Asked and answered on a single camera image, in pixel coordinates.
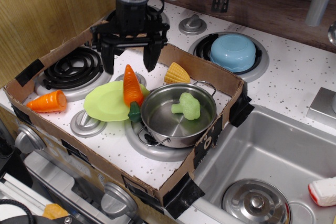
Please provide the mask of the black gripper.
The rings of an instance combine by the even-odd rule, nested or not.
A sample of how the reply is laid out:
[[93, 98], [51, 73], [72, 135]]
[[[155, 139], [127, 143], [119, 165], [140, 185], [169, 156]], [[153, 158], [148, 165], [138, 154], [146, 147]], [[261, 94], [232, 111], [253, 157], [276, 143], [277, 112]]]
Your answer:
[[114, 74], [114, 51], [130, 47], [143, 47], [145, 68], [154, 70], [161, 49], [167, 45], [170, 26], [163, 18], [164, 0], [159, 8], [150, 7], [148, 1], [116, 0], [106, 22], [90, 27], [92, 44], [101, 52], [106, 73]]

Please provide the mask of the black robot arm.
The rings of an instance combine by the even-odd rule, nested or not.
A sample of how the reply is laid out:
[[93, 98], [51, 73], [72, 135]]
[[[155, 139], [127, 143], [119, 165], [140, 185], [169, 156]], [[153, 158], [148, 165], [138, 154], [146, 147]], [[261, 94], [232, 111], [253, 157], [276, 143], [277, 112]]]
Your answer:
[[167, 44], [169, 25], [160, 15], [163, 9], [153, 12], [149, 0], [115, 0], [114, 16], [109, 22], [90, 28], [92, 43], [101, 53], [104, 69], [114, 72], [114, 54], [119, 48], [142, 47], [143, 62], [152, 71]]

